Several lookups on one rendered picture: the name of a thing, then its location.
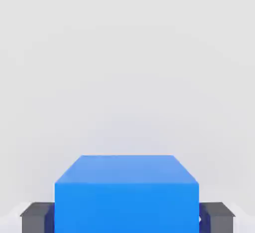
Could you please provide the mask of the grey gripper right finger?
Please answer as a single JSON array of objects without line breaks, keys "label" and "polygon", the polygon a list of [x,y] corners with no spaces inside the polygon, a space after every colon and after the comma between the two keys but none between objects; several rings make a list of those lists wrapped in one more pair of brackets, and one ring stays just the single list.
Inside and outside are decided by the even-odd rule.
[{"label": "grey gripper right finger", "polygon": [[199,204],[199,233],[249,233],[249,217],[237,206],[223,202]]}]

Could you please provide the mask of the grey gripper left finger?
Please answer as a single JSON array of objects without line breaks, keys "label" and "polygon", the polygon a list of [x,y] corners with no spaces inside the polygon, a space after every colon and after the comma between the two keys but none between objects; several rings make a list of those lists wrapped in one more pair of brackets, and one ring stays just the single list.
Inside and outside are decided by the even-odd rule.
[{"label": "grey gripper left finger", "polygon": [[5,233],[54,233],[54,203],[21,203],[5,217]]}]

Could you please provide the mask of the small blue cube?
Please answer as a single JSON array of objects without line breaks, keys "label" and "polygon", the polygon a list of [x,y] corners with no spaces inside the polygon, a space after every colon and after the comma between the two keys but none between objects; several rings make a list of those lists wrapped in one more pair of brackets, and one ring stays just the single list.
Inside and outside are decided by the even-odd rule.
[{"label": "small blue cube", "polygon": [[199,233],[199,184],[170,155],[81,156],[55,183],[55,233]]}]

